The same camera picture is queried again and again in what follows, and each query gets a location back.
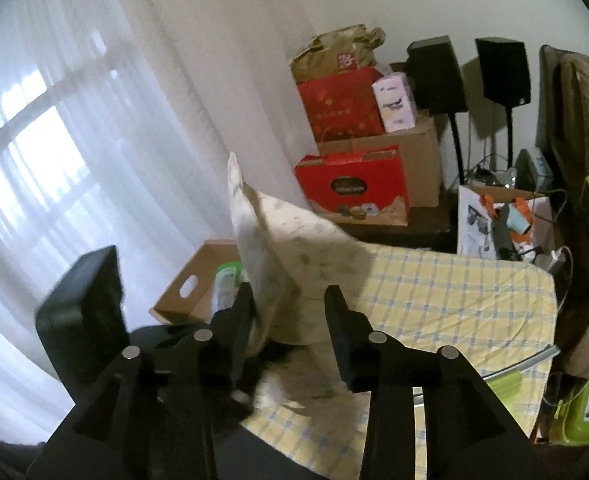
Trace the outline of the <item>left black speaker on stand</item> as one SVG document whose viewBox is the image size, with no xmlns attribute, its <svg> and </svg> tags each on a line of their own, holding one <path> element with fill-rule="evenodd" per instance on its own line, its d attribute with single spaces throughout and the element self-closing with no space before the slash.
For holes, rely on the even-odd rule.
<svg viewBox="0 0 589 480">
<path fill-rule="evenodd" d="M 465 184 L 458 113 L 469 110 L 454 46 L 448 36 L 414 41 L 407 48 L 409 74 L 415 83 L 417 105 L 431 116 L 446 115 L 451 123 L 458 180 Z"/>
</svg>

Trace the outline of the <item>grey electronic box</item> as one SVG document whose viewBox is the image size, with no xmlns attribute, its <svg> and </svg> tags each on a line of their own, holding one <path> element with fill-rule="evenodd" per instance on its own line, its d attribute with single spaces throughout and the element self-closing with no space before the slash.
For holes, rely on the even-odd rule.
<svg viewBox="0 0 589 480">
<path fill-rule="evenodd" d="M 515 161 L 515 170 L 515 186 L 519 190 L 540 193 L 551 190 L 553 174 L 539 148 L 523 148 Z"/>
</svg>

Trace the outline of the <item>brown sofa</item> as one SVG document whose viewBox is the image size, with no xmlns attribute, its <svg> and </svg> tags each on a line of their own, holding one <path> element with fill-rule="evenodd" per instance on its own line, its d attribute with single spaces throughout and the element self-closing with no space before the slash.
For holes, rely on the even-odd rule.
<svg viewBox="0 0 589 480">
<path fill-rule="evenodd" d="M 572 276 L 559 314 L 555 343 L 561 366 L 589 377 L 589 56 L 541 47 L 541 100 L 545 111 L 544 152 L 555 185 L 567 191 L 557 221 L 572 254 Z"/>
</svg>

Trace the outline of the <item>green white snack canister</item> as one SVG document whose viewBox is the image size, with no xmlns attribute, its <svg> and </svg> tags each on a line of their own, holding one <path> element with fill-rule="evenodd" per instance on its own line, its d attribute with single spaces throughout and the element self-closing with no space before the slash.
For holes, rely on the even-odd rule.
<svg viewBox="0 0 589 480">
<path fill-rule="evenodd" d="M 211 316 L 232 307 L 238 290 L 245 281 L 247 273 L 241 261 L 226 262 L 217 268 L 213 282 Z"/>
</svg>

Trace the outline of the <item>right black speaker on stand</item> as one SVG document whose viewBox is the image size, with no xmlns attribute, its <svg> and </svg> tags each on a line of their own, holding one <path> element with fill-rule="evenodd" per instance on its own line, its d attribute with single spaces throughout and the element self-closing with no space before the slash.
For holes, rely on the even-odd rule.
<svg viewBox="0 0 589 480">
<path fill-rule="evenodd" d="M 506 113 L 507 164 L 513 166 L 513 110 L 531 102 L 532 83 L 525 43 L 501 37 L 475 40 L 479 57 L 483 96 L 503 107 Z"/>
</svg>

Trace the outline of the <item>open cardboard box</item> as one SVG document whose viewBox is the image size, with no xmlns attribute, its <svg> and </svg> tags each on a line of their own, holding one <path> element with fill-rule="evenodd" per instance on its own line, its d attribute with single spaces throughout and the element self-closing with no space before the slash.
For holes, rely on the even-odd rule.
<svg viewBox="0 0 589 480">
<path fill-rule="evenodd" d="M 168 285 L 149 310 L 161 324 L 205 321 L 210 317 L 213 284 L 217 269 L 239 260 L 234 240 L 207 240 Z"/>
</svg>

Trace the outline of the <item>yellow plaid tablecloth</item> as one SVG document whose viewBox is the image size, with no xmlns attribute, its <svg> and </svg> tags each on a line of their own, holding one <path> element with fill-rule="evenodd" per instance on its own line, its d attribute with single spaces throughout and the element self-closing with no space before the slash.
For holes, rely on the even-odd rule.
<svg viewBox="0 0 589 480">
<path fill-rule="evenodd" d="M 491 375 L 552 344 L 557 318 L 549 273 L 522 262 L 359 244 L 371 274 L 353 309 L 409 348 L 451 344 Z M 258 406 L 242 426 L 270 450 L 327 479 L 355 479 L 369 396 L 327 379 L 307 350 L 268 367 Z"/>
</svg>

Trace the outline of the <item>white patterned cloth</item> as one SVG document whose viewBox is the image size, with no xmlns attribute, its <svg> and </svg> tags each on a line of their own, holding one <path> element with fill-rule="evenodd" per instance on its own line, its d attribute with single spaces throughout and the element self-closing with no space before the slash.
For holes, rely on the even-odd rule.
<svg viewBox="0 0 589 480">
<path fill-rule="evenodd" d="M 260 402 L 301 410 L 346 396 L 325 314 L 325 292 L 340 287 L 358 304 L 370 278 L 373 255 L 335 223 L 244 181 L 235 156 L 227 165 L 230 218 L 241 263 L 255 301 L 248 356 L 267 344 L 289 352 L 268 367 Z"/>
</svg>

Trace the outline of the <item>lime green bin with sticker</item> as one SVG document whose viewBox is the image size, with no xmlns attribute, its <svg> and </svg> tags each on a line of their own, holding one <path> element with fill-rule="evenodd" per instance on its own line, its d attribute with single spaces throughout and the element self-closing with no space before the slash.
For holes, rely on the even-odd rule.
<svg viewBox="0 0 589 480">
<path fill-rule="evenodd" d="M 570 397 L 558 406 L 548 437 L 556 445 L 589 445 L 589 382 L 584 388 L 573 388 Z"/>
</svg>

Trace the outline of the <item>pink white tissue pack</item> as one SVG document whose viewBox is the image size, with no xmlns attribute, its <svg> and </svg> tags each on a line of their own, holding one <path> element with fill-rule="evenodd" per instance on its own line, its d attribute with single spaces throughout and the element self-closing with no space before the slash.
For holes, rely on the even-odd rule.
<svg viewBox="0 0 589 480">
<path fill-rule="evenodd" d="M 396 72 L 378 79 L 372 85 L 372 92 L 387 133 L 416 126 L 417 107 L 405 73 Z"/>
</svg>

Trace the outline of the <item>red patterned gift bag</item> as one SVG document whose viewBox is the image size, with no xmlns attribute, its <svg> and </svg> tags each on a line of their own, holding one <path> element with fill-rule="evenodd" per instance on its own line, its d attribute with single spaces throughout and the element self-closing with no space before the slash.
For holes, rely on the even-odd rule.
<svg viewBox="0 0 589 480">
<path fill-rule="evenodd" d="M 303 82 L 297 86 L 316 143 L 385 133 L 372 85 L 375 67 Z"/>
</svg>

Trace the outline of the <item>green handled window squeegee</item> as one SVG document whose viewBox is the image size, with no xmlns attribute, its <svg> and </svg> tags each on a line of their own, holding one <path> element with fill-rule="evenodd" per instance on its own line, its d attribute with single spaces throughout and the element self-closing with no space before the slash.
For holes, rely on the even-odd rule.
<svg viewBox="0 0 589 480">
<path fill-rule="evenodd" d="M 547 363 L 560 353 L 560 348 L 555 344 L 536 352 L 533 356 L 512 364 L 502 370 L 483 377 L 485 382 L 503 402 L 514 398 L 521 389 L 523 374 L 532 368 Z"/>
</svg>

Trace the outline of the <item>white sheer curtain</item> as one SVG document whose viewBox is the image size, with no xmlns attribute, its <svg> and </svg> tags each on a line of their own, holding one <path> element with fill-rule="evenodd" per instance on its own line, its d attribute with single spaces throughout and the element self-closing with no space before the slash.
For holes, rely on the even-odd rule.
<svg viewBox="0 0 589 480">
<path fill-rule="evenodd" d="M 0 0 L 0 440 L 44 441 L 71 408 L 34 312 L 79 256 L 118 248 L 133 329 L 232 236 L 230 156 L 303 203 L 289 61 L 311 35 L 303 0 Z"/>
</svg>

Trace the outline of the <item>black speaker on stand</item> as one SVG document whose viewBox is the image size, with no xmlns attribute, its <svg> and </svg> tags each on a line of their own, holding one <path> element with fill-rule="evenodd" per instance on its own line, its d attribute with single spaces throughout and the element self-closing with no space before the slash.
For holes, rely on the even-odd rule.
<svg viewBox="0 0 589 480">
<path fill-rule="evenodd" d="M 407 48 L 409 74 L 415 83 L 417 105 L 431 116 L 446 115 L 451 123 L 458 180 L 465 184 L 458 113 L 469 110 L 454 46 L 448 36 L 414 41 Z"/>
<path fill-rule="evenodd" d="M 501 37 L 475 40 L 479 57 L 483 96 L 503 107 L 506 113 L 507 164 L 513 166 L 513 110 L 531 102 L 532 83 L 525 43 Z"/>
</svg>

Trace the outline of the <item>large brown cardboard box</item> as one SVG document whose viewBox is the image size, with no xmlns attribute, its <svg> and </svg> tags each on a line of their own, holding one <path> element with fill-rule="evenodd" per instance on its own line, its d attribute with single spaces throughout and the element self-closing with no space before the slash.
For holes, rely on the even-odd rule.
<svg viewBox="0 0 589 480">
<path fill-rule="evenodd" d="M 320 155 L 374 150 L 396 145 L 403 163 L 411 208 L 439 206 L 442 188 L 442 162 L 434 120 L 420 114 L 413 129 L 382 136 L 318 143 Z"/>
</svg>

